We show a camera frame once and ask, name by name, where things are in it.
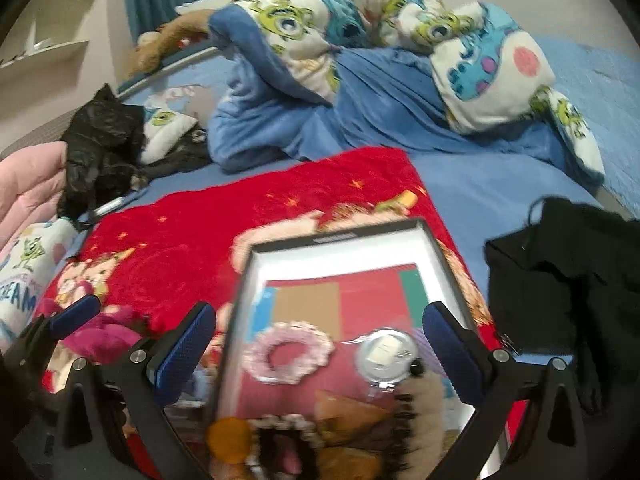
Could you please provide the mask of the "brown teddy bear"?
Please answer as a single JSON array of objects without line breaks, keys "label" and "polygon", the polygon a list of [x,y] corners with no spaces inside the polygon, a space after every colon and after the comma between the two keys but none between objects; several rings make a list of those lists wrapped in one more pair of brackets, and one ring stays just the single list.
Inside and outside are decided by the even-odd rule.
[{"label": "brown teddy bear", "polygon": [[160,26],[149,42],[132,51],[128,76],[152,74],[164,58],[204,41],[209,35],[208,21],[213,14],[214,11],[208,9],[186,12]]}]

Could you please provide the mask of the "round silver packaged item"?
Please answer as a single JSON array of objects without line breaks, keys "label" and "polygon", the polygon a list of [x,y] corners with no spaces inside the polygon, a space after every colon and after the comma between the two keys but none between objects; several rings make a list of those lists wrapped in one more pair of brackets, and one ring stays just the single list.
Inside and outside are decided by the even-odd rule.
[{"label": "round silver packaged item", "polygon": [[402,330],[381,328],[363,336],[357,344],[355,368],[369,385],[392,388],[410,375],[419,348]]}]

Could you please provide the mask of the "blue bed sheet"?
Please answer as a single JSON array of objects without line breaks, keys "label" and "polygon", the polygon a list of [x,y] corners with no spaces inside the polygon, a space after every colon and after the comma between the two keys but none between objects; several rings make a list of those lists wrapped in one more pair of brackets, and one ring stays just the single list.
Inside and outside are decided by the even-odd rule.
[{"label": "blue bed sheet", "polygon": [[[622,216],[639,218],[639,49],[631,57],[620,52],[538,37],[555,72],[558,89],[570,98],[597,137],[605,166],[604,188],[597,198],[559,169],[526,155],[480,152],[474,155],[411,155],[440,218],[445,221],[472,278],[488,294],[485,240],[515,231],[525,223],[529,206],[544,195],[573,202],[601,204]],[[231,63],[213,49],[198,52],[197,61],[179,62],[180,70],[162,73],[157,82],[128,90],[127,104],[142,104],[153,93],[194,87],[191,101],[216,101],[224,93]],[[152,204],[165,195],[200,190],[285,170],[298,164],[281,159],[239,174],[224,174],[215,164],[153,181],[125,208]]]}]

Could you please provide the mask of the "white wall shelf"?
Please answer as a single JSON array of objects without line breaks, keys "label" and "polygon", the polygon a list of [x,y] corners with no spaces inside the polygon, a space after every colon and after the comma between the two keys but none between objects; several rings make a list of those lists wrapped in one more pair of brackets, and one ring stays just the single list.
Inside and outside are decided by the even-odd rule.
[{"label": "white wall shelf", "polygon": [[1,84],[83,56],[94,0],[32,0],[1,46]]}]

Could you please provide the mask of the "small monster print pillow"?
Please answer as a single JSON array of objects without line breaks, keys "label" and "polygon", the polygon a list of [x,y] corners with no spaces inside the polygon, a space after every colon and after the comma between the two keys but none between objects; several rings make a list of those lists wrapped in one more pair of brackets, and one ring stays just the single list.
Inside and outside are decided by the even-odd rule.
[{"label": "small monster print pillow", "polygon": [[198,125],[192,116],[175,112],[170,108],[145,107],[144,140],[139,162],[149,166],[164,158],[177,143]]}]

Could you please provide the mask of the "black framed tray box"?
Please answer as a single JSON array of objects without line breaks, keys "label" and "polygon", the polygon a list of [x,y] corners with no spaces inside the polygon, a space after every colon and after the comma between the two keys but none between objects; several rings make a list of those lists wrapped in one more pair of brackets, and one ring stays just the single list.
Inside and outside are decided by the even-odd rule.
[{"label": "black framed tray box", "polygon": [[[213,418],[299,415],[325,444],[372,450],[387,411],[398,437],[385,437],[386,476],[425,479],[472,416],[422,328],[424,308],[444,304],[477,330],[484,300],[458,255],[421,219],[276,240],[250,248],[218,370]],[[275,322],[303,321],[334,342],[329,365],[298,385],[256,382],[242,367],[245,345]],[[381,328],[409,334],[419,348],[410,375],[392,388],[357,373],[357,344]]]}]

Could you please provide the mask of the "monster print blue blanket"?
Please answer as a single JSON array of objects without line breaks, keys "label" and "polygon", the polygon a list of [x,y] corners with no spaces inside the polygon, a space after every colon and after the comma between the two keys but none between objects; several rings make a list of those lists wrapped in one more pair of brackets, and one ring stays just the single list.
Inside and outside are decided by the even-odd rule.
[{"label": "monster print blue blanket", "polygon": [[230,172],[386,146],[524,154],[587,188],[604,180],[544,51],[493,4],[240,0],[207,25],[232,64],[208,123],[209,154]]}]

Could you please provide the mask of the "pink quilted blanket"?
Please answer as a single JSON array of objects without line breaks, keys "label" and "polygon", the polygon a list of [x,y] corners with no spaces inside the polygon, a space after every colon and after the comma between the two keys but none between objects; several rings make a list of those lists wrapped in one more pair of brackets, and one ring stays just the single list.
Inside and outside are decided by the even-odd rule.
[{"label": "pink quilted blanket", "polygon": [[33,223],[56,216],[65,188],[67,144],[21,148],[1,161],[1,253]]}]

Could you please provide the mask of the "monster print white pillow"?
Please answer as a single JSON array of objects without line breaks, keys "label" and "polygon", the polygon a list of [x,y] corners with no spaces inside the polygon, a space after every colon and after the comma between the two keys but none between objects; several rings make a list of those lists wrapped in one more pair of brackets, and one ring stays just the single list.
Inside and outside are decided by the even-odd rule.
[{"label": "monster print white pillow", "polygon": [[32,322],[58,264],[78,235],[65,218],[24,229],[1,263],[1,351],[6,352]]}]

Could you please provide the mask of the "magenta plush bear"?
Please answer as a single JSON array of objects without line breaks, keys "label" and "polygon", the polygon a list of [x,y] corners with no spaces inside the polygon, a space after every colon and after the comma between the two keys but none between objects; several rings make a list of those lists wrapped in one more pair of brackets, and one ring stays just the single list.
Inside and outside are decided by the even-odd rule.
[{"label": "magenta plush bear", "polygon": [[62,344],[92,362],[116,361],[149,333],[149,317],[129,306],[106,306],[62,339]]}]

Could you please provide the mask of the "black puffer jacket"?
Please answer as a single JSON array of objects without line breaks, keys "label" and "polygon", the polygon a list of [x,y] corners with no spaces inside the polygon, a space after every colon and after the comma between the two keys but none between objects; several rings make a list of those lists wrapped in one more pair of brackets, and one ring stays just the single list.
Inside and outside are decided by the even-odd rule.
[{"label": "black puffer jacket", "polygon": [[109,84],[96,92],[70,120],[66,177],[56,213],[77,220],[131,190],[143,144],[144,109],[119,101]]}]

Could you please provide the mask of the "red printed quilt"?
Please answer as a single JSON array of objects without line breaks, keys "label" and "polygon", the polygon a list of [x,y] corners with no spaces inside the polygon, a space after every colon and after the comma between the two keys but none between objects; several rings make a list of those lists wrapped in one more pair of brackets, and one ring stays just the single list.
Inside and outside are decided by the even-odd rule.
[{"label": "red printed quilt", "polygon": [[[109,214],[55,275],[38,310],[52,314],[93,292],[103,307],[129,306],[147,315],[148,334],[156,336],[206,301],[218,320],[204,356],[205,365],[213,367],[221,358],[250,248],[410,217],[423,219],[461,260],[416,167],[397,148],[358,148],[225,185],[175,192]],[[480,338],[496,348],[486,310]]]}]

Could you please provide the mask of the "pink white scrunchie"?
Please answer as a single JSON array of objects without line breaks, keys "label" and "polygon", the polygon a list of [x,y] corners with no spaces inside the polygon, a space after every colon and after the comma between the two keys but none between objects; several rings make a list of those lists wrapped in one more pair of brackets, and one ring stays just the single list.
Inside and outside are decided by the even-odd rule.
[{"label": "pink white scrunchie", "polygon": [[298,385],[329,365],[334,342],[317,326],[303,321],[275,322],[245,345],[243,370],[267,385]]}]

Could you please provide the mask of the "black bag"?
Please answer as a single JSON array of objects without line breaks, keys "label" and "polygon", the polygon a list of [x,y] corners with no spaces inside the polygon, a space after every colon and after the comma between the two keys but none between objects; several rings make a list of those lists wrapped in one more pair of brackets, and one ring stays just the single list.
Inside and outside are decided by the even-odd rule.
[{"label": "black bag", "polygon": [[484,247],[488,308],[519,354],[570,356],[590,479],[639,475],[639,223],[559,197]]}]

